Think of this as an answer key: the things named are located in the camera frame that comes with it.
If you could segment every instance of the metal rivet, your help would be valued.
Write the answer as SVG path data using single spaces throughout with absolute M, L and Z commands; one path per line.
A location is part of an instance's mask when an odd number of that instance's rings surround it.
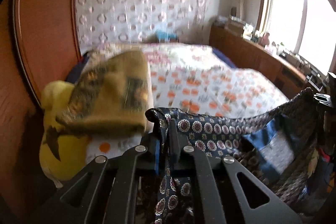
M 146 147 L 143 146 L 143 145 L 138 145 L 137 147 L 135 147 L 135 150 L 137 152 L 144 152 L 144 151 L 146 151 Z
M 235 162 L 235 158 L 232 157 L 232 156 L 225 156 L 223 158 L 223 161 L 226 163 L 226 164 L 233 164 Z
M 194 148 L 190 145 L 186 145 L 184 148 L 183 148 L 184 152 L 187 152 L 187 153 L 191 153 L 194 151 Z
M 104 157 L 104 156 L 98 156 L 98 157 L 96 157 L 96 163 L 98 163 L 98 164 L 102 164 L 105 161 L 106 161 L 106 157 Z

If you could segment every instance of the wooden headboard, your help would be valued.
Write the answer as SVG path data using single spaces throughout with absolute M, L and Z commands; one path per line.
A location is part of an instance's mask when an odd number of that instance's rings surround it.
M 35 102 L 80 58 L 73 16 L 73 0 L 0 4 L 0 211 L 5 203 L 22 220 L 55 191 L 39 163 L 43 113 Z
M 21 66 L 36 101 L 46 84 L 65 80 L 78 62 L 75 0 L 14 0 L 14 30 Z

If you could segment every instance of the navy patterned fabric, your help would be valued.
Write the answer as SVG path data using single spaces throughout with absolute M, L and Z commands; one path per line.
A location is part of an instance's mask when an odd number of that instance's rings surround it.
M 259 167 L 257 151 L 246 151 L 242 135 L 263 128 L 280 113 L 296 121 L 293 137 L 301 140 L 305 146 L 279 179 L 270 184 Z M 155 206 L 155 223 L 194 222 L 189 179 L 173 178 L 170 175 L 169 151 L 166 145 L 170 120 L 175 121 L 179 133 L 188 137 L 190 145 L 202 150 L 209 157 L 233 156 L 287 204 L 295 202 L 305 188 L 308 164 L 316 145 L 314 129 L 318 119 L 310 88 L 276 109 L 252 118 L 230 119 L 189 114 L 177 108 L 150 109 L 146 112 L 146 117 L 154 122 L 155 129 L 160 131 L 161 152 L 166 155 L 166 169 L 161 178 Z

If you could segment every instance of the patterned cloth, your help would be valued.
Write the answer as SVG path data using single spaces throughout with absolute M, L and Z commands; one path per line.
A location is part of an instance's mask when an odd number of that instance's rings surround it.
M 259 168 L 256 150 L 244 151 L 241 136 L 263 128 L 279 113 L 297 123 L 294 136 L 305 143 L 305 146 L 280 178 L 270 184 Z M 177 131 L 188 137 L 190 145 L 204 151 L 210 157 L 222 158 L 225 155 L 232 155 L 288 205 L 297 201 L 305 188 L 308 164 L 316 145 L 314 130 L 318 118 L 313 91 L 310 88 L 303 90 L 288 103 L 252 118 L 230 119 L 190 114 L 177 108 L 150 109 L 146 112 L 146 116 L 160 128 L 162 152 L 166 156 L 168 121 L 172 120 L 175 121 Z M 166 169 L 155 205 L 155 223 L 192 223 L 193 205 L 190 190 L 189 179 L 171 177 L 169 160 L 166 157 Z M 153 221 L 151 215 L 149 213 L 147 221 Z
M 128 51 L 83 73 L 56 121 L 82 136 L 131 137 L 144 132 L 148 64 L 141 51 Z
M 305 145 L 296 138 L 292 120 L 282 114 L 255 133 L 242 135 L 258 151 L 259 167 L 270 183 L 279 179 Z
M 264 114 L 288 101 L 261 73 L 228 67 L 206 45 L 106 43 L 94 51 L 84 71 L 121 52 L 138 49 L 150 64 L 154 107 L 245 118 Z M 122 155 L 129 148 L 124 142 L 93 137 L 87 162 L 98 155 Z M 110 149 L 101 150 L 103 143 Z

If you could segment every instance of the window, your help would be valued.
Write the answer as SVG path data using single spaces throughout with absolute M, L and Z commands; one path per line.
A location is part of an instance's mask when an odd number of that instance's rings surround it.
M 336 38 L 336 12 L 328 0 L 262 0 L 259 30 L 270 41 L 299 54 L 326 75 L 330 70 Z

